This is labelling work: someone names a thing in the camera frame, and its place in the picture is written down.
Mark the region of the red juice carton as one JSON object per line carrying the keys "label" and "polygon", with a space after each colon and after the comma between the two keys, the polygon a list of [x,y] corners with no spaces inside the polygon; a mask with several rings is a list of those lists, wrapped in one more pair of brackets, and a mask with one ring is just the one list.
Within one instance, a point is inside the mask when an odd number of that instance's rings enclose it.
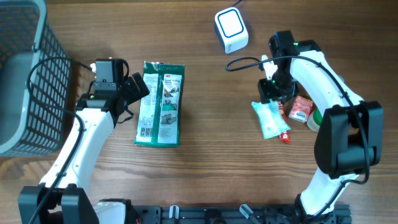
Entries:
{"label": "red juice carton", "polygon": [[306,123],[312,110],[313,101],[302,96],[297,96],[294,100],[292,109],[289,113],[289,118],[292,118],[301,123]]}

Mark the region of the green white 3M package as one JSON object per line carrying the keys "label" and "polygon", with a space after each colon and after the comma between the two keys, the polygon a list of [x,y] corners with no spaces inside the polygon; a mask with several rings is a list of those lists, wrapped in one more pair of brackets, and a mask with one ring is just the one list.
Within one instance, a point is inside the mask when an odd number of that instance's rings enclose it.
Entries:
{"label": "green white 3M package", "polygon": [[150,147],[177,147],[185,66],[145,62],[143,72],[149,94],[140,102],[134,143]]}

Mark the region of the light green wipes packet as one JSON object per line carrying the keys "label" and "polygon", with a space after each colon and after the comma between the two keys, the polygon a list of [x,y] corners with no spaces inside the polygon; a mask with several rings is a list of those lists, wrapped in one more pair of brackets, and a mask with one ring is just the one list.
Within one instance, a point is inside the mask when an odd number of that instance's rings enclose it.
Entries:
{"label": "light green wipes packet", "polygon": [[264,139],[279,136],[281,132],[287,129],[290,130],[290,126],[279,114],[279,104],[277,101],[270,101],[266,104],[253,101],[251,106],[258,115]]}

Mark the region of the green white round can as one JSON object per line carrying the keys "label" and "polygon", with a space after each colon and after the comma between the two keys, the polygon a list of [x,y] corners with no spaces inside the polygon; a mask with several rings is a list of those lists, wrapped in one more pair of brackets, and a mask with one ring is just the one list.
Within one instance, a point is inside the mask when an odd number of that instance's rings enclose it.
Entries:
{"label": "green white round can", "polygon": [[312,111],[307,120],[307,126],[310,130],[318,132],[322,123],[322,115],[319,109]]}

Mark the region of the red snack stick packet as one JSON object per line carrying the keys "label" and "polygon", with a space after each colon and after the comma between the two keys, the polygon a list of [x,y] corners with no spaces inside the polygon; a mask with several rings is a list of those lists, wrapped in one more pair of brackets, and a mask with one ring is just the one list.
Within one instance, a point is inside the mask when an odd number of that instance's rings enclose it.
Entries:
{"label": "red snack stick packet", "polygon": [[[284,112],[284,106],[283,106],[283,104],[282,104],[280,101],[278,102],[278,104],[279,104],[279,114],[281,115],[281,117],[283,118],[283,120],[286,121],[287,118],[286,118],[286,115],[285,115],[285,112]],[[284,143],[290,144],[290,134],[289,134],[289,130],[287,129],[287,130],[285,130],[284,132],[281,132],[281,133],[279,134],[279,139],[280,139],[282,142],[284,142]]]}

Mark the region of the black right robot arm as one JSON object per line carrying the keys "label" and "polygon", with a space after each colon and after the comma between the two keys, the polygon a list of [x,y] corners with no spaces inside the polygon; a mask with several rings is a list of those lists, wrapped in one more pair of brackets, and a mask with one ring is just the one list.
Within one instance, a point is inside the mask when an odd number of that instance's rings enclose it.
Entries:
{"label": "black right robot arm", "polygon": [[314,145],[318,168],[297,202],[301,221],[320,222],[332,214],[346,186],[365,184],[371,166],[379,163],[384,111],[346,86],[314,40],[295,41],[285,30],[269,39],[269,47],[277,68],[259,80],[261,101],[285,103],[301,85],[322,116]]}

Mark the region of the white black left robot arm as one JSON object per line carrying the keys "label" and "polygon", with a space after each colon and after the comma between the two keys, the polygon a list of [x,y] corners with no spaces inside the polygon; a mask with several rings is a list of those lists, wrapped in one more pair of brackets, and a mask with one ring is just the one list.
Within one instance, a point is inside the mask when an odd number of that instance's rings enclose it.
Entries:
{"label": "white black left robot arm", "polygon": [[139,223],[129,199],[109,198],[92,205],[86,191],[103,144],[128,106],[149,94],[140,73],[110,75],[90,84],[76,104],[72,130],[55,164],[36,187],[18,198],[23,223]]}

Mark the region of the white barcode scanner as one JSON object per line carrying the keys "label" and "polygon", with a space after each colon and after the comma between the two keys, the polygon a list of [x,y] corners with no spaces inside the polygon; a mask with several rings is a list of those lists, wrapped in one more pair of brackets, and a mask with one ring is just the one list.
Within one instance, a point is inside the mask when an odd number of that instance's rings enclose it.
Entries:
{"label": "white barcode scanner", "polygon": [[236,7],[229,7],[217,12],[214,25],[215,32],[226,54],[247,46],[249,41],[248,30],[240,11]]}

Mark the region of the grey plastic shopping basket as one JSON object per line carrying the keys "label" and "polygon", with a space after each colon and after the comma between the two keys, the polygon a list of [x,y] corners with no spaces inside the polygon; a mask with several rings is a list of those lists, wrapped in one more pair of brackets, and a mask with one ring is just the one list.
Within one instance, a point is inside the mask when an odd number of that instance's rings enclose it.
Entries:
{"label": "grey plastic shopping basket", "polygon": [[1,156],[46,156],[62,146],[72,79],[45,1],[1,1]]}

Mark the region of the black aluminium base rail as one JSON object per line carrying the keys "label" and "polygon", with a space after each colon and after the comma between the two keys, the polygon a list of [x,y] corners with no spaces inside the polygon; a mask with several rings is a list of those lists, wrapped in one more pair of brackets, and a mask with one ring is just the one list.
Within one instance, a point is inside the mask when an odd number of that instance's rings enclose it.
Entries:
{"label": "black aluminium base rail", "polygon": [[131,205],[126,223],[132,224],[351,224],[349,205],[336,205],[332,212],[311,220],[297,203],[239,207],[179,207]]}

